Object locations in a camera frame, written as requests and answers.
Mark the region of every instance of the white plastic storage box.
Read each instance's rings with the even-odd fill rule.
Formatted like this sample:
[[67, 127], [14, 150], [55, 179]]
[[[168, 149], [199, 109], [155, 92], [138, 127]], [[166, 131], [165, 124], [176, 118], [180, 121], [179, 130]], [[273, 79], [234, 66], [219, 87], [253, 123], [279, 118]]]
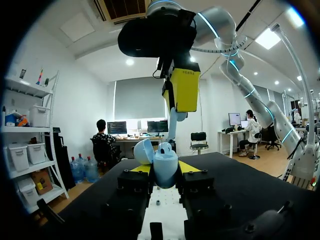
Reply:
[[9, 171], [11, 165], [10, 165], [9, 158], [8, 158], [8, 147], [7, 146], [3, 147], [3, 155], [4, 155], [4, 162], [5, 162], [6, 169]]
[[18, 181], [20, 192], [30, 206], [37, 205], [37, 201], [40, 199], [36, 191], [36, 185], [31, 177], [27, 177], [23, 180]]
[[43, 163], [45, 158], [45, 143], [38, 142], [37, 144], [27, 145], [28, 159], [32, 164]]
[[31, 127], [49, 127], [50, 108], [33, 106], [29, 109], [29, 123]]
[[12, 143], [8, 147], [15, 169], [18, 172], [28, 169], [27, 144]]

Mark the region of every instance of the woman sitting at desk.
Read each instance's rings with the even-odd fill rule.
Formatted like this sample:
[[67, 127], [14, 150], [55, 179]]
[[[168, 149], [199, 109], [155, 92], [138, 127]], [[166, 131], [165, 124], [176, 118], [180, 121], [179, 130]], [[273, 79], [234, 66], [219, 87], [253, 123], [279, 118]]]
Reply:
[[241, 150], [239, 157], [247, 156], [246, 145], [256, 144], [258, 142], [258, 139], [255, 138], [255, 134], [259, 133], [262, 130], [262, 127], [257, 122], [257, 119], [254, 116], [252, 110], [246, 111], [246, 118], [248, 120], [248, 125], [244, 129], [246, 131], [249, 131], [249, 138], [248, 140], [246, 139], [239, 142], [239, 147]]

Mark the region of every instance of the white platform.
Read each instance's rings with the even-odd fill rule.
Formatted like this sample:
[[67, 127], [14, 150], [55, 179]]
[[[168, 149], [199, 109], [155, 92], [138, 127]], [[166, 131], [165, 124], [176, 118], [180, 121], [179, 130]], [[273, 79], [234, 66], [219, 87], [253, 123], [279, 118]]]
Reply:
[[37, 98], [43, 98], [47, 96], [48, 94], [52, 94], [52, 90], [36, 85], [36, 82], [34, 83], [29, 83], [17, 76], [6, 76], [5, 77], [5, 87], [8, 90], [37, 97]]
[[153, 187], [149, 207], [145, 215], [138, 240], [150, 240], [150, 223], [162, 223], [164, 240], [185, 240], [184, 221], [188, 219], [187, 212], [179, 203], [180, 195], [175, 187], [158, 190]]
[[2, 133], [43, 133], [50, 132], [50, 127], [2, 126]]
[[49, 159], [47, 159], [44, 162], [38, 163], [38, 164], [32, 164], [31, 162], [28, 162], [28, 163], [29, 163], [29, 168], [26, 170], [23, 170], [23, 171], [16, 171], [14, 166], [10, 166], [10, 173], [9, 173], [10, 178], [14, 179], [16, 177], [19, 177], [19, 176], [22, 176], [25, 174], [29, 174], [29, 173], [38, 171], [40, 169], [47, 168], [47, 167], [50, 167], [55, 164], [54, 161], [50, 161]]
[[[51, 202], [53, 199], [59, 197], [61, 194], [64, 193], [64, 190], [61, 187], [59, 187], [55, 184], [52, 184], [52, 187], [53, 187], [52, 190], [46, 192], [45, 194], [39, 195], [40, 199], [44, 199], [44, 201], [46, 203]], [[23, 202], [23, 205], [26, 208], [27, 212], [30, 214], [39, 209], [39, 207], [37, 205], [30, 206], [23, 197], [22, 197], [22, 202]]]

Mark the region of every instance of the window blind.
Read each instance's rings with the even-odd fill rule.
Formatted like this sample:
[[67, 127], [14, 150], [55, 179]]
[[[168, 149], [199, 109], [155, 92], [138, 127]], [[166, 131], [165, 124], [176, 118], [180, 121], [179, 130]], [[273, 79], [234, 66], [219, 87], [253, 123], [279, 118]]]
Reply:
[[116, 81], [114, 119], [164, 118], [163, 85], [163, 79], [153, 77]]

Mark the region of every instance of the computer monitor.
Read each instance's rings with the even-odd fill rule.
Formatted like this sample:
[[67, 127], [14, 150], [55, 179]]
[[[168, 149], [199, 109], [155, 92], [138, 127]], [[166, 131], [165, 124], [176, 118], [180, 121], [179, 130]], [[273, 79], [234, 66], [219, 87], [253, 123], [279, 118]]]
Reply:
[[127, 134], [126, 121], [108, 121], [106, 125], [108, 134]]
[[240, 121], [241, 122], [241, 127], [246, 128], [248, 126], [249, 121]]
[[230, 126], [240, 125], [241, 124], [240, 113], [229, 113], [229, 123], [230, 123]]
[[148, 133], [167, 133], [169, 132], [168, 120], [147, 121]]

